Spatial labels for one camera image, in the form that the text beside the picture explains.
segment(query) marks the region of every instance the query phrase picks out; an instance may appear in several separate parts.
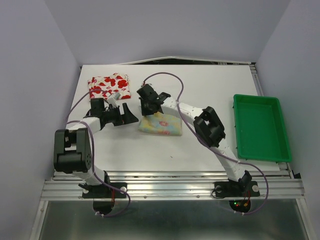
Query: green plastic bin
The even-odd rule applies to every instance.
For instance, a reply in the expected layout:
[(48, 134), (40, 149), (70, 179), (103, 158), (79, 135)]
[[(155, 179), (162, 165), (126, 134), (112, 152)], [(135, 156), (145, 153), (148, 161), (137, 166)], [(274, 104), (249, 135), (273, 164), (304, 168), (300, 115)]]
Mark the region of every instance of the green plastic bin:
[(233, 97), (238, 158), (291, 162), (285, 122), (276, 97)]

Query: wall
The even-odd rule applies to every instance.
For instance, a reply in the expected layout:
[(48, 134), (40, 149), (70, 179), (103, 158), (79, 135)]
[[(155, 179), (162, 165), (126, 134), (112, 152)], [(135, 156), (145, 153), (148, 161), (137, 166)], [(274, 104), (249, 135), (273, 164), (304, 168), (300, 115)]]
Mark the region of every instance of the wall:
[(290, 0), (45, 0), (81, 64), (256, 62)]
[(79, 65), (43, 0), (0, 3), (0, 239), (29, 239)]
[(292, 0), (258, 62), (262, 89), (280, 99), (306, 200), (320, 237), (320, 1)]

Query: pastel cloth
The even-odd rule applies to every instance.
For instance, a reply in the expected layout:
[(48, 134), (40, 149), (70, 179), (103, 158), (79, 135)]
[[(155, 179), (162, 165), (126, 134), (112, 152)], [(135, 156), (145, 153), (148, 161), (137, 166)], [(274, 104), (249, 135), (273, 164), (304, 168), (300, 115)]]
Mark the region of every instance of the pastel cloth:
[(120, 93), (119, 99), (131, 98), (129, 90), (129, 77), (126, 74), (114, 73), (111, 76), (94, 76), (88, 80), (88, 88), (96, 90), (90, 92), (90, 98), (105, 98), (107, 99), (113, 93)]
[(149, 134), (181, 136), (182, 120), (172, 115), (157, 112), (142, 117), (138, 129)]

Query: tabletop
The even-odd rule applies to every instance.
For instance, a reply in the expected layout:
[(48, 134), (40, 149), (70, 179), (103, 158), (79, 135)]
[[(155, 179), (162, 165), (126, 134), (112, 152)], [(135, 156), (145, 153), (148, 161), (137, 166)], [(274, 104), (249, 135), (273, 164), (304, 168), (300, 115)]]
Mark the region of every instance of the tabletop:
[[(81, 70), (73, 105), (88, 92), (88, 80), (107, 77), (114, 73), (129, 77), (130, 111), (141, 120), (140, 100), (136, 91), (151, 74), (169, 72), (179, 76), (184, 83), (180, 102), (206, 108), (211, 106), (220, 117), (230, 148), (237, 155), (233, 96), (257, 95), (248, 65), (84, 65)], [(156, 75), (148, 80), (158, 92), (177, 97), (180, 82), (169, 75)], [(89, 97), (74, 109), (71, 120), (81, 120), (90, 109)], [(94, 134), (95, 164), (105, 171), (214, 171), (224, 172), (216, 156), (201, 144), (182, 124), (182, 136), (155, 135), (138, 131), (139, 123), (122, 126), (107, 124)], [(275, 162), (250, 160), (262, 171), (279, 171)], [(255, 171), (250, 166), (247, 170)]]

